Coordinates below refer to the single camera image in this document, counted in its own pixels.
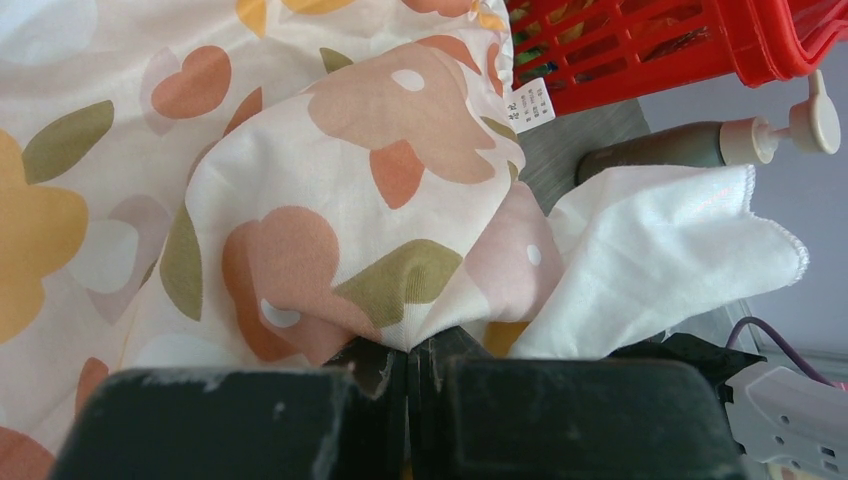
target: white wall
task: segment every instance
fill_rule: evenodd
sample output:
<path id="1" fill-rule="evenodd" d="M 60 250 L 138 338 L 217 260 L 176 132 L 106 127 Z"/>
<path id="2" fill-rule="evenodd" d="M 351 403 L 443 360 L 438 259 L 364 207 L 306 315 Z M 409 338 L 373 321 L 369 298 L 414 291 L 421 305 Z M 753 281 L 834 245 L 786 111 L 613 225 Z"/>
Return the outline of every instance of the white wall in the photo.
<path id="1" fill-rule="evenodd" d="M 748 303 L 796 348 L 848 354 L 848 44 L 837 45 L 820 68 L 842 116 L 842 150 L 803 154 L 784 141 L 774 161 L 758 169 L 753 200 L 756 214 L 807 245 L 810 268 L 794 286 Z M 805 79 L 749 89 L 729 75 L 649 95 L 640 104 L 652 131 L 755 115 L 783 127 L 789 107 L 806 96 Z"/>

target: cable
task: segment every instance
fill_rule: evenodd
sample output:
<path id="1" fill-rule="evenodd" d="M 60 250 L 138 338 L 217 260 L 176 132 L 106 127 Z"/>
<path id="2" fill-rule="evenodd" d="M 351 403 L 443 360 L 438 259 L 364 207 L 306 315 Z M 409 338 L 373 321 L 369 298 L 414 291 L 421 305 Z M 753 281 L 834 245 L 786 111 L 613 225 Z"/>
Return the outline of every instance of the cable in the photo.
<path id="1" fill-rule="evenodd" d="M 789 345 L 789 342 L 787 342 L 782 336 L 780 336 L 779 333 L 777 333 L 777 330 L 775 330 L 774 327 L 766 323 L 765 320 L 759 319 L 757 317 L 745 317 L 742 320 L 739 320 L 739 322 L 736 324 L 735 327 L 733 327 L 733 330 L 730 332 L 730 336 L 727 338 L 727 344 L 725 345 L 725 348 L 730 348 L 731 346 L 733 346 L 733 344 L 736 342 L 736 339 L 739 338 L 739 335 L 742 333 L 742 329 L 749 324 L 756 325 L 760 327 L 762 331 L 766 332 L 766 334 L 771 337 L 772 340 L 774 340 L 774 343 L 776 343 L 777 346 L 780 347 L 781 350 L 783 350 L 783 353 L 785 353 L 786 356 L 789 357 L 790 360 L 792 360 L 792 363 L 797 365 L 798 368 L 802 372 L 804 372 L 805 375 L 817 382 L 833 386 L 832 383 L 830 383 L 826 378 L 824 378 L 824 375 L 817 372 L 812 365 L 807 363 L 807 361 L 804 360 L 801 355 L 799 355 L 798 352 L 796 352 L 795 349 L 792 348 L 791 345 Z"/>

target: orange flower print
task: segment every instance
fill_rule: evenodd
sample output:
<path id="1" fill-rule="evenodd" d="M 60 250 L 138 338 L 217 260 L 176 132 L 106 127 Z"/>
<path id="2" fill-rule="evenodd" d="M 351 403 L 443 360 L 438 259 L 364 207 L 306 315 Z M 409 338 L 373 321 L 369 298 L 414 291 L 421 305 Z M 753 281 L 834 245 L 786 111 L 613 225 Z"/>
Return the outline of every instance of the orange flower print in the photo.
<path id="1" fill-rule="evenodd" d="M 180 71 L 153 89 L 153 109 L 171 120 L 209 113 L 224 101 L 232 73 L 230 57 L 222 48 L 199 47 L 186 56 Z"/>
<path id="2" fill-rule="evenodd" d="M 242 335 L 263 361 L 303 353 L 322 364 L 356 335 L 380 340 L 354 303 L 332 292 L 339 244 L 329 223 L 302 207 L 281 207 L 227 238 L 223 275 Z"/>
<path id="3" fill-rule="evenodd" d="M 28 435 L 0 427 L 0 480 L 42 480 L 55 459 Z"/>
<path id="4" fill-rule="evenodd" d="M 495 175 L 477 153 L 495 141 L 465 106 L 460 64 L 480 73 L 465 44 L 437 35 L 339 69 L 306 90 L 322 132 L 371 150 L 374 181 L 392 209 L 415 195 L 425 169 L 467 185 Z"/>
<path id="5" fill-rule="evenodd" d="M 407 7 L 418 13 L 436 12 L 443 17 L 458 17 L 471 10 L 472 0 L 403 0 Z"/>
<path id="6" fill-rule="evenodd" d="M 79 380 L 77 380 L 77 394 L 74 399 L 74 411 L 79 414 L 85 406 L 85 402 L 98 386 L 109 376 L 109 367 L 100 359 L 89 357 L 82 366 Z"/>

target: white power strip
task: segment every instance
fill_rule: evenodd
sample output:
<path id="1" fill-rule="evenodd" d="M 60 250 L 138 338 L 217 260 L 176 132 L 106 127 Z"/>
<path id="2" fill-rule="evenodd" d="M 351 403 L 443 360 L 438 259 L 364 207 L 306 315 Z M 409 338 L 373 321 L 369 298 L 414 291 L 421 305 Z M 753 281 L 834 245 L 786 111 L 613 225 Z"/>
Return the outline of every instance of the white power strip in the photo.
<path id="1" fill-rule="evenodd" d="M 726 384 L 733 438 L 752 460 L 848 479 L 848 392 L 767 362 Z"/>

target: beige pump head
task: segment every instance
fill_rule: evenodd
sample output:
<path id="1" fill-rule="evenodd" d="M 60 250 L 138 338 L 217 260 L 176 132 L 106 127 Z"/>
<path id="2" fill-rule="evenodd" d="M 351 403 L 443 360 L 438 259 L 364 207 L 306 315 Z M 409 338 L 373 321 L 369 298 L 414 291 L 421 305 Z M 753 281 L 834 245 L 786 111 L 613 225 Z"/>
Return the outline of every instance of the beige pump head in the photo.
<path id="1" fill-rule="evenodd" d="M 789 110 L 789 127 L 775 130 L 763 117 L 726 122 L 721 126 L 719 146 L 727 165 L 766 164 L 778 144 L 791 137 L 802 152 L 833 155 L 842 142 L 839 115 L 827 96 L 820 70 L 808 78 L 810 97 Z"/>

